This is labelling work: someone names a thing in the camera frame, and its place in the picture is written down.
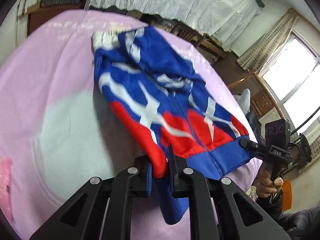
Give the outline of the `person's right hand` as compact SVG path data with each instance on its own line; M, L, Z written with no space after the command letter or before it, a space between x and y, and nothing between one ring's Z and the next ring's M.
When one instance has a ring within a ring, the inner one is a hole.
M283 186L283 179L277 178L271 180L271 174L268 170L263 169L260 171L259 176L255 179L253 185L256 187L258 197L267 198L279 192Z

